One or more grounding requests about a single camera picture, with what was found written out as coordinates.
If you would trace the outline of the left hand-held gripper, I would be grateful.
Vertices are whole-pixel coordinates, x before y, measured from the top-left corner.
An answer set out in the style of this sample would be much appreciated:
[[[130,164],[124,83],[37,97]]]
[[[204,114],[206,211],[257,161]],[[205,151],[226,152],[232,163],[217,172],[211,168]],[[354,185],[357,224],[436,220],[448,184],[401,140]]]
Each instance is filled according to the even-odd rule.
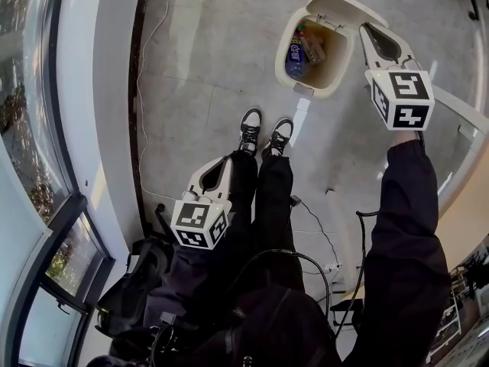
[[[216,158],[195,171],[188,190],[175,202],[170,228],[187,248],[213,250],[225,235],[232,204],[228,199],[232,159]]]

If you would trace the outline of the white trash bin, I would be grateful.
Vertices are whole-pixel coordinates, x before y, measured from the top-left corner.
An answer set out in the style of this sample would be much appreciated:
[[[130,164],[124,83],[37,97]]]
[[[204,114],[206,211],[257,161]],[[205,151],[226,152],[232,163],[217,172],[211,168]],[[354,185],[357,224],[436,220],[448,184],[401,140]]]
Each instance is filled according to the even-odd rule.
[[[317,21],[305,8],[294,12],[283,31],[275,58],[275,75],[285,87],[301,96],[317,99],[329,98],[339,87],[355,47],[355,36],[344,28]],[[299,79],[288,75],[285,69],[287,51],[296,28],[305,23],[324,41],[325,61],[310,67]]]

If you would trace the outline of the white plastic trash bin lid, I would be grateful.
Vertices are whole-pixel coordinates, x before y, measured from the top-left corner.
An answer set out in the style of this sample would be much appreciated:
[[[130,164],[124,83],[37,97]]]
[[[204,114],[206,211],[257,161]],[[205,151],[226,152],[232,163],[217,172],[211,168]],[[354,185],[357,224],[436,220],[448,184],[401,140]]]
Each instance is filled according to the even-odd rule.
[[[330,24],[334,28],[357,31],[365,22],[389,27],[377,12],[357,0],[309,0],[306,10],[316,17],[318,23]]]

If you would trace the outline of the person's left forearm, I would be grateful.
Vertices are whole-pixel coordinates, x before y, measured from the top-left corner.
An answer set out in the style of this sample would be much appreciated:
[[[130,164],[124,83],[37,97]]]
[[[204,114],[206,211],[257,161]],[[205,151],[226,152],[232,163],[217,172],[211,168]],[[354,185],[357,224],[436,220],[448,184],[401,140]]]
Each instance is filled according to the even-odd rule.
[[[232,251],[223,244],[213,250],[178,246],[161,297],[175,309],[192,310],[221,297],[235,275]]]

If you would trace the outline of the person's right forearm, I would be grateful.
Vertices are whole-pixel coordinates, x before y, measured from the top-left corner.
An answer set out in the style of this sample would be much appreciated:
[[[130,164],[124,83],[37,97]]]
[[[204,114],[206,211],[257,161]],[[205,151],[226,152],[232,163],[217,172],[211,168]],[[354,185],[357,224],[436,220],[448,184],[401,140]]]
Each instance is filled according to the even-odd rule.
[[[387,151],[372,242],[381,239],[438,245],[437,179],[417,132],[401,131]]]

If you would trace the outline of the person's left leg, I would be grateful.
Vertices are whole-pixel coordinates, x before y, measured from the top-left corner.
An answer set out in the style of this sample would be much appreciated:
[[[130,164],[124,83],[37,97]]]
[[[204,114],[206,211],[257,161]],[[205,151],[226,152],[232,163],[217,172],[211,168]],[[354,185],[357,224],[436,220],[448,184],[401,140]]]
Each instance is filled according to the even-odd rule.
[[[233,215],[226,231],[225,242],[234,251],[247,249],[251,234],[251,204],[257,186],[257,162],[244,150],[231,153],[232,180],[229,199]]]

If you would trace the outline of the person's leg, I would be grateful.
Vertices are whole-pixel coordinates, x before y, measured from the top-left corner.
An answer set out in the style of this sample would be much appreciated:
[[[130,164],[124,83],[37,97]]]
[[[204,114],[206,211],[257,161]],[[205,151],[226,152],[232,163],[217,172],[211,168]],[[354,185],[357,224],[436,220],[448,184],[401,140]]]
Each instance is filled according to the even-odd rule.
[[[253,266],[262,284],[279,284],[303,292],[300,260],[278,250],[295,252],[290,224],[293,172],[284,156],[263,158],[255,194],[254,247],[261,256]]]
[[[226,231],[225,242],[234,251],[247,249],[251,234],[251,204],[257,186],[257,162],[244,150],[231,153],[232,180],[229,199],[233,215]]]

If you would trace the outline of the person's right leg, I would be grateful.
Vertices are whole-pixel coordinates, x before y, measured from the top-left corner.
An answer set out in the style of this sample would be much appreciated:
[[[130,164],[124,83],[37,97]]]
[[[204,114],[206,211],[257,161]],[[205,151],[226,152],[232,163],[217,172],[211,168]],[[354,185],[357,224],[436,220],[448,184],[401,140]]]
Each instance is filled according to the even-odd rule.
[[[253,266],[262,284],[279,284],[303,292],[300,260],[278,250],[295,252],[290,224],[293,172],[284,156],[263,158],[255,194],[254,247],[261,256]]]

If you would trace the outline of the person's left shoe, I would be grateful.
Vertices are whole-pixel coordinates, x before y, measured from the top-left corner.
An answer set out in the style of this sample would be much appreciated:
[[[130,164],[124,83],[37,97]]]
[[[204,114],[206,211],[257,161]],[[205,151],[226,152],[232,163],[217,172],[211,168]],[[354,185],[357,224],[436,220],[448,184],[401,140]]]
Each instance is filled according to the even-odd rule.
[[[258,140],[261,132],[262,113],[258,107],[250,108],[240,123],[240,141],[238,149],[254,157],[257,153]]]

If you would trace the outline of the person's shoe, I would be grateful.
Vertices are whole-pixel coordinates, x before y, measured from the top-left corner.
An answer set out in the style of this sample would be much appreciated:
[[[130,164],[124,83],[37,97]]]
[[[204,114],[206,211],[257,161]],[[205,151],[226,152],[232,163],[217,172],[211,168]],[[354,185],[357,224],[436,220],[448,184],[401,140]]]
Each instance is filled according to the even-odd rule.
[[[254,157],[257,153],[258,140],[261,132],[262,113],[258,107],[250,108],[240,123],[240,141],[238,149]]]
[[[281,118],[274,126],[270,138],[261,152],[262,159],[270,156],[282,157],[292,134],[293,120],[289,117]]]

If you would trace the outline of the brown cardboard scrap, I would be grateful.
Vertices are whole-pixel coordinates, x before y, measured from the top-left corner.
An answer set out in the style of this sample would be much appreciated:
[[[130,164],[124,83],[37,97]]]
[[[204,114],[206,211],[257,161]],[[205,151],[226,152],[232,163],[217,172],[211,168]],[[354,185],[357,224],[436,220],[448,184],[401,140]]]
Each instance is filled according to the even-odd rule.
[[[326,53],[323,49],[324,41],[321,37],[308,29],[301,32],[301,37],[304,41],[304,50],[309,62],[318,64],[326,60]]]

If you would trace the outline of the person's right shoe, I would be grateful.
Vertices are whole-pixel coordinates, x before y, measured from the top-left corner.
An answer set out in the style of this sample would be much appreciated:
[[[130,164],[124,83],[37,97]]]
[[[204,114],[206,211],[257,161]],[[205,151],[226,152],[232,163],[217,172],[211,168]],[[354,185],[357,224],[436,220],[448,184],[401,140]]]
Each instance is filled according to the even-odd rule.
[[[274,126],[270,138],[261,152],[262,159],[270,156],[282,157],[292,134],[293,120],[289,117],[281,118]]]

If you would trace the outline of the blue snack packet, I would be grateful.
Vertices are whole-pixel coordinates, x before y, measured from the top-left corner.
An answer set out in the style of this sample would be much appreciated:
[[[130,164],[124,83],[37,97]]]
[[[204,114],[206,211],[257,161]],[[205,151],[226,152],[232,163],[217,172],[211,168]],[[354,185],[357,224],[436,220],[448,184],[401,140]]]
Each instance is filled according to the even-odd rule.
[[[293,79],[300,79],[306,72],[305,53],[303,44],[297,37],[290,40],[285,62],[286,73]]]

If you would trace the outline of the black backpack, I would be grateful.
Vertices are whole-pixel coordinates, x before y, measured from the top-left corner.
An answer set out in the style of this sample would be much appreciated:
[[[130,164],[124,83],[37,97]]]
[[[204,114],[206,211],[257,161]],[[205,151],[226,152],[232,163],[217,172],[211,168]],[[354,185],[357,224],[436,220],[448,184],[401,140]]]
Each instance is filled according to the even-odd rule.
[[[113,338],[140,327],[144,321],[147,296],[161,285],[169,271],[173,246],[150,237],[136,241],[128,256],[127,271],[99,299],[96,329]]]

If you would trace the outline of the person's black jacket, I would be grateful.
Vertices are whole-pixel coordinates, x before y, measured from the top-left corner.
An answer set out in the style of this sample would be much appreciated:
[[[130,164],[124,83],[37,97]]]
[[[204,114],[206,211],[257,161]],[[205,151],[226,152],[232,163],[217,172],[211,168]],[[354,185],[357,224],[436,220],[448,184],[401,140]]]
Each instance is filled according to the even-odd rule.
[[[194,350],[170,331],[130,333],[87,367],[422,367],[449,292],[436,222],[380,214],[365,265],[363,320],[341,358],[314,300],[271,286],[248,294],[233,324]]]

